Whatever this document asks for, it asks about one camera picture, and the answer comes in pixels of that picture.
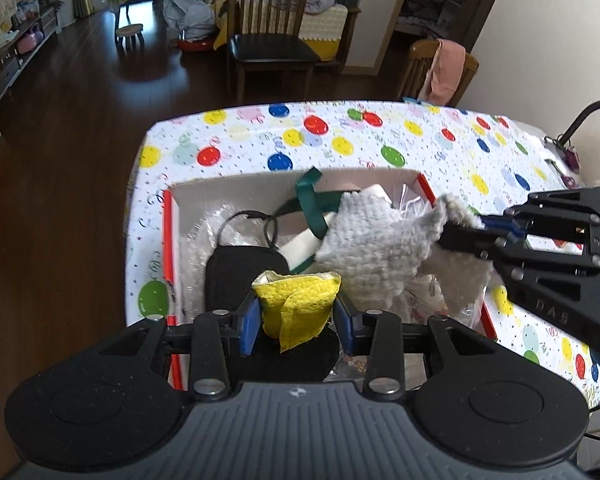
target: white wall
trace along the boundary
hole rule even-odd
[[[600,0],[496,0],[459,103],[556,136],[600,99]],[[586,182],[600,177],[600,111],[573,137]]]
[[[360,0],[347,66],[373,67],[396,0]]]

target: polka dot tablecloth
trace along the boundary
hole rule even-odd
[[[158,123],[146,134],[128,188],[127,323],[167,313],[164,189],[195,178],[312,166],[418,170],[435,194],[454,193],[481,214],[523,203],[530,190],[564,187],[509,119],[417,102],[273,104]],[[570,378],[590,403],[599,401],[600,374],[580,342],[517,306],[487,303],[501,344]]]

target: cabinet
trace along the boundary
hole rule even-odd
[[[20,56],[16,50],[18,40],[33,26],[38,25],[45,37],[31,52]],[[40,16],[33,20],[26,20],[18,27],[16,37],[5,46],[0,47],[0,100],[9,87],[18,78],[24,67],[31,58],[42,48],[42,46],[56,33],[58,28],[58,16],[53,7],[40,9]]]

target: black chair seat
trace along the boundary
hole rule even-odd
[[[231,55],[243,63],[320,61],[313,49],[289,34],[237,34],[229,40]]]

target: pink towel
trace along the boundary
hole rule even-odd
[[[444,106],[456,93],[464,70],[464,46],[455,41],[438,40],[440,46],[433,57],[418,99]]]

